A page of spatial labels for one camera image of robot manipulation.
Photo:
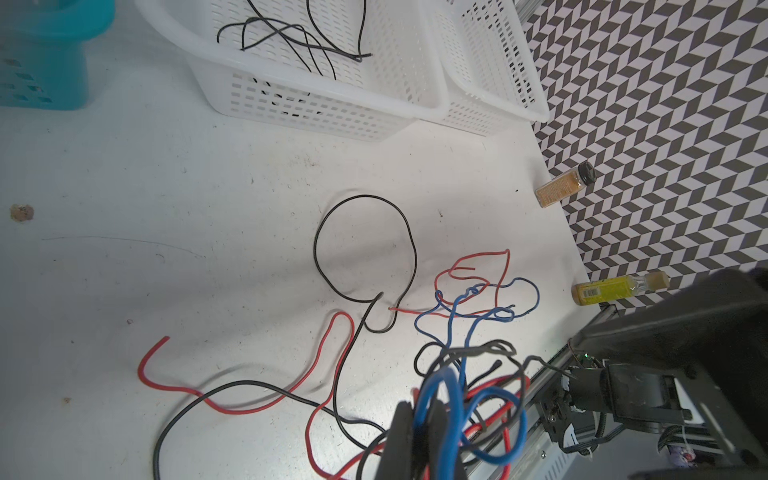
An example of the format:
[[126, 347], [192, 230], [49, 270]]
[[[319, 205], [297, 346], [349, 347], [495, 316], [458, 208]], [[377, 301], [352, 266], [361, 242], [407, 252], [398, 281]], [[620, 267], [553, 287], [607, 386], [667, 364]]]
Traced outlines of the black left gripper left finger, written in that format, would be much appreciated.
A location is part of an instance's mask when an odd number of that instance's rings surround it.
[[400, 402], [390, 425], [376, 480], [411, 480], [413, 478], [413, 408]]

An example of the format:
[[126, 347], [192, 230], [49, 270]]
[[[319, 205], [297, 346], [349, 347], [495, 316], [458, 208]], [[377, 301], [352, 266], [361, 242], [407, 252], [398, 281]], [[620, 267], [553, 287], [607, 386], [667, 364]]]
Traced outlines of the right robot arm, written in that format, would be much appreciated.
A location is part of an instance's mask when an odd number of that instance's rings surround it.
[[653, 307], [579, 331], [578, 359], [534, 398], [549, 439], [590, 453], [620, 432], [709, 450], [655, 479], [767, 475], [767, 272], [724, 269]]

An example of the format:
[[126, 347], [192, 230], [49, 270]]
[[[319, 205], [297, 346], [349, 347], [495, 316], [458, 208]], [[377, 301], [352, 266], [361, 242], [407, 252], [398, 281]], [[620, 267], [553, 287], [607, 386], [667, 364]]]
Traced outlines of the yellow liquid bottle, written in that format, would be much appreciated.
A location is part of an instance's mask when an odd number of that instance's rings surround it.
[[669, 286], [670, 277], [663, 271], [654, 271], [644, 275], [625, 275], [579, 283], [571, 288], [571, 295], [577, 305], [587, 306], [665, 290]]

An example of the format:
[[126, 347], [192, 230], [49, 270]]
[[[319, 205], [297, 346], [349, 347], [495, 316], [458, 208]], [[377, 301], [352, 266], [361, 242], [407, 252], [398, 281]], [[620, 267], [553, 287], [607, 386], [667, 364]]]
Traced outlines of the brown spice bottle black cap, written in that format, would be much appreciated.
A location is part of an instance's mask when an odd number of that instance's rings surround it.
[[535, 195], [539, 205], [546, 208], [594, 184], [596, 178], [595, 168], [584, 161], [539, 187]]

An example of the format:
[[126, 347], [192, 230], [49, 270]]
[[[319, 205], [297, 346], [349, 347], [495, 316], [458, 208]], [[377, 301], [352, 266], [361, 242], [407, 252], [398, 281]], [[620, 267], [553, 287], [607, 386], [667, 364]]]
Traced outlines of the white plastic basket right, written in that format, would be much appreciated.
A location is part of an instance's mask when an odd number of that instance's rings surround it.
[[436, 41], [449, 109], [439, 125], [492, 136], [550, 110], [515, 5], [507, 0], [422, 1]]

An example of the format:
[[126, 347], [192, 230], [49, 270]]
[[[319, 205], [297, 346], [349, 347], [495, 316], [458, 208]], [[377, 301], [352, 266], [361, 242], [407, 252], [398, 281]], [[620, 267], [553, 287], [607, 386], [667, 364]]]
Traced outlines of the white plastic basket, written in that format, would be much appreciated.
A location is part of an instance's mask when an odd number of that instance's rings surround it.
[[436, 41], [449, 109], [439, 125], [492, 136], [550, 110], [515, 5], [507, 0], [422, 1]]
[[416, 1], [141, 1], [206, 100], [244, 119], [378, 141], [448, 110]]

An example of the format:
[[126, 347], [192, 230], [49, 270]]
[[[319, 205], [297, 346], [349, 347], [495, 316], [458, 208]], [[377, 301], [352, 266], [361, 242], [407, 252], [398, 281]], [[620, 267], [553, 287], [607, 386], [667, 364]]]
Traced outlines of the white plastic basket middle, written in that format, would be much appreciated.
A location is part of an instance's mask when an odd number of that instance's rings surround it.
[[416, 1], [141, 1], [206, 100], [244, 119], [378, 141], [448, 110]]

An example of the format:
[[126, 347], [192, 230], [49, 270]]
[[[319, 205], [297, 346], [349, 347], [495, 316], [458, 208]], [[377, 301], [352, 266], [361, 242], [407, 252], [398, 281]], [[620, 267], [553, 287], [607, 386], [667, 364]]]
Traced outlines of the teal plastic basket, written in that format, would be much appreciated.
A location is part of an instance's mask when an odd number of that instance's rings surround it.
[[83, 44], [115, 17], [113, 0], [3, 1], [1, 105], [77, 110], [89, 97]]

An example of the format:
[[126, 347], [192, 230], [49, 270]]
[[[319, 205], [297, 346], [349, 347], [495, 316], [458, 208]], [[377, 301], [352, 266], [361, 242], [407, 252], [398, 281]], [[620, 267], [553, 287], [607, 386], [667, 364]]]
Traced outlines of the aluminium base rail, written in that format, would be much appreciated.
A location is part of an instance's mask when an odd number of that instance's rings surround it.
[[[616, 318], [619, 313], [615, 305], [600, 304], [600, 312], [588, 322], [587, 326], [605, 322]], [[556, 356], [549, 360], [550, 364], [566, 369], [572, 364], [575, 364], [573, 354], [570, 353], [569, 347], [566, 345]], [[542, 426], [541, 416], [536, 406], [538, 403], [537, 395], [546, 388], [549, 388], [550, 384], [560, 380], [560, 374], [542, 367], [531, 380], [531, 386], [526, 388], [525, 394], [525, 413], [528, 420], [528, 430], [526, 433], [526, 441], [523, 446], [523, 450], [515, 461], [513, 461], [509, 467], [510, 475], [509, 479], [524, 479], [534, 478], [538, 474], [531, 473], [538, 469], [540, 463], [543, 462], [544, 470], [551, 466], [550, 464], [556, 464], [558, 458], [565, 458], [565, 454], [552, 453], [554, 460], [548, 459], [549, 452], [555, 447], [551, 447], [549, 437]], [[501, 479], [503, 473], [503, 466], [494, 466], [488, 463], [479, 462], [474, 466], [468, 467], [467, 478], [468, 479]]]

